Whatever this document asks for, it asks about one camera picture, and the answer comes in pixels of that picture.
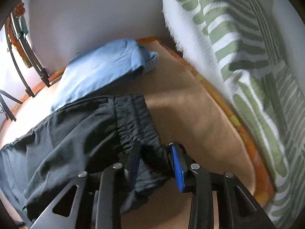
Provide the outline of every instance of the orange and yellow patterned fabric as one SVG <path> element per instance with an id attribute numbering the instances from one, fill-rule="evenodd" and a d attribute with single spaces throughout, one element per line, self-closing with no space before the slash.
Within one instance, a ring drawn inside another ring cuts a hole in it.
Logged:
<path id="1" fill-rule="evenodd" d="M 153 42 L 157 40 L 154 37 L 144 38 L 138 40 L 138 43 L 147 44 L 149 42 Z M 272 181 L 266 171 L 265 165 L 263 163 L 262 158 L 260 157 L 255 145 L 250 138 L 249 134 L 240 123 L 239 119 L 230 109 L 230 107 L 225 103 L 225 101 L 221 98 L 215 88 L 203 78 L 189 63 L 187 63 L 179 54 L 175 53 L 173 50 L 168 48 L 162 42 L 159 43 L 166 48 L 175 58 L 179 59 L 180 63 L 185 66 L 204 86 L 206 91 L 213 97 L 213 99 L 217 102 L 219 107 L 224 111 L 227 115 L 229 121 L 233 124 L 240 137 L 242 138 L 244 145 L 247 149 L 251 162 L 253 163 L 256 177 L 256 189 L 254 193 L 254 198 L 257 202 L 264 206 L 274 195 L 273 184 Z"/>

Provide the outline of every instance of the blue cloth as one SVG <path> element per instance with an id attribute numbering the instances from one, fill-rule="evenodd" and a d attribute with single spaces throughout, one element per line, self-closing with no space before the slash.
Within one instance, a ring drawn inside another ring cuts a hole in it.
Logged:
<path id="1" fill-rule="evenodd" d="M 55 93 L 51 113 L 122 77 L 136 78 L 155 68 L 158 54 L 133 39 L 119 39 L 78 53 L 68 64 Z"/>

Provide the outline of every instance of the gray wall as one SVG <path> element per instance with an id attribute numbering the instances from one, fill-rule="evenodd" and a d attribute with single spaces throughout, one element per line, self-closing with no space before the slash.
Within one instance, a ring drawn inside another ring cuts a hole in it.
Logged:
<path id="1" fill-rule="evenodd" d="M 78 52 L 122 37 L 170 41 L 162 0 L 30 0 L 33 50 L 52 73 Z"/>

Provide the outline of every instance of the light blue garment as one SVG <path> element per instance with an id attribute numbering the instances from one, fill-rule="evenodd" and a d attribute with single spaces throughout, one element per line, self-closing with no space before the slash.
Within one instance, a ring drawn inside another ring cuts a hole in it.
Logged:
<path id="1" fill-rule="evenodd" d="M 120 39 L 78 53 L 56 89 L 51 113 L 126 76 L 136 78 L 155 68 L 158 54 L 133 39 Z"/>

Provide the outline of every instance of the clothing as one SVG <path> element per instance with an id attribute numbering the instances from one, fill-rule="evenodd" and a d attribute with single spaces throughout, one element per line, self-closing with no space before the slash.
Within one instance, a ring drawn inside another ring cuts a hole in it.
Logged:
<path id="1" fill-rule="evenodd" d="M 46 117 L 0 150 L 0 188 L 28 227 L 80 171 L 100 172 L 142 143 L 134 192 L 122 212 L 168 180 L 164 148 L 143 95 L 95 96 Z"/>
<path id="2" fill-rule="evenodd" d="M 133 79 L 153 70 L 158 54 L 133 39 L 119 39 L 78 53 L 57 87 L 51 112 L 115 81 Z"/>

